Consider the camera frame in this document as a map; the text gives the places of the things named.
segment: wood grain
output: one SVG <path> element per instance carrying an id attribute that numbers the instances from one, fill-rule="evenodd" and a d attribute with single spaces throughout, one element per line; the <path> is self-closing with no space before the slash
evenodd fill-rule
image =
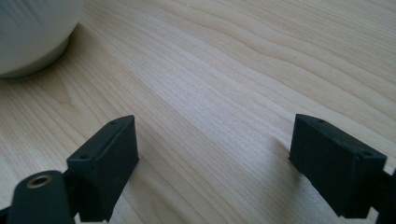
<path id="1" fill-rule="evenodd" d="M 396 3 L 86 0 L 64 55 L 0 80 L 0 206 L 133 114 L 141 161 L 110 223 L 373 223 L 335 215 L 288 160 L 294 115 L 396 166 Z"/>

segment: table top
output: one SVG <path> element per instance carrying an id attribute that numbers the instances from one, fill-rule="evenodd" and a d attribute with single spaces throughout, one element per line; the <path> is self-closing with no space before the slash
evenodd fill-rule
<path id="1" fill-rule="evenodd" d="M 337 217 L 289 162 L 296 113 L 396 166 L 396 3 L 86 0 L 69 47 L 0 80 L 0 206 L 105 123 L 140 162 L 110 223 L 373 223 Z"/>

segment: black bracket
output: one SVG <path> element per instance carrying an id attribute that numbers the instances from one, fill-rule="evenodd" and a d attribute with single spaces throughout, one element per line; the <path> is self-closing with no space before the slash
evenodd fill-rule
<path id="1" fill-rule="evenodd" d="M 134 116 L 106 124 L 67 160 L 68 170 L 31 175 L 15 188 L 0 224 L 109 221 L 139 161 Z"/>
<path id="2" fill-rule="evenodd" d="M 296 115 L 290 161 L 326 200 L 337 216 L 396 223 L 396 171 L 383 171 L 387 156 L 330 123 Z"/>

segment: bowl base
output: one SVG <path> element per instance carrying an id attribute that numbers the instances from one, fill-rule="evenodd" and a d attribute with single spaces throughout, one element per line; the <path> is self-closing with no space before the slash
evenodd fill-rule
<path id="1" fill-rule="evenodd" d="M 1 74 L 0 77 L 23 77 L 38 72 L 41 69 L 50 65 L 51 63 L 55 62 L 55 60 L 57 60 L 62 55 L 68 43 L 69 37 L 67 37 L 66 40 L 64 40 L 60 45 L 58 45 L 58 47 L 56 47 L 47 55 L 43 56 L 37 61 L 30 63 L 22 68 L 18 68 L 12 72 Z"/>

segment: white bowl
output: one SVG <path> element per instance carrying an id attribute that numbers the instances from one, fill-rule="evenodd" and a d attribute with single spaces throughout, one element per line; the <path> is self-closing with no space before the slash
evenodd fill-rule
<path id="1" fill-rule="evenodd" d="M 64 51 L 82 0 L 0 0 L 0 77 L 32 74 Z"/>

